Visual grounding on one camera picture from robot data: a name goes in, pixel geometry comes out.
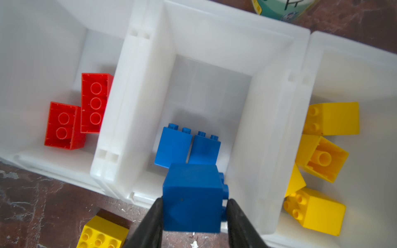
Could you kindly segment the blue lego brick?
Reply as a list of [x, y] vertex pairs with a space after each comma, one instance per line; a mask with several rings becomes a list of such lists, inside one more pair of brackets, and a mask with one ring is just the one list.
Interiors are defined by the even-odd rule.
[[216, 165], [174, 163], [162, 191], [165, 231], [220, 232], [229, 191]]
[[173, 163], [186, 163], [192, 143], [191, 129], [169, 123], [163, 128], [154, 164], [169, 168]]

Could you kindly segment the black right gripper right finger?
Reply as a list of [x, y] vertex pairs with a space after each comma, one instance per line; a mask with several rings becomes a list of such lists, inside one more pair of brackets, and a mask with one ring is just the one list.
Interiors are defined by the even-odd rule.
[[226, 206], [230, 248], [269, 248], [234, 199]]

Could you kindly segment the long red lego brick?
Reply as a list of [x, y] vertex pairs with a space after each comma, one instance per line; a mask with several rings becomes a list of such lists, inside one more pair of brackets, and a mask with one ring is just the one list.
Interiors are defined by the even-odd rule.
[[114, 76], [108, 73], [81, 75], [81, 132], [99, 133]]

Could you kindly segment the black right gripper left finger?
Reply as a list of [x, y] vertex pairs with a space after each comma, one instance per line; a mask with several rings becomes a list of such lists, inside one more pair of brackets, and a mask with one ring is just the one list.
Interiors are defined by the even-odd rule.
[[159, 197], [128, 239], [124, 248], [161, 248], [163, 222], [163, 198]]

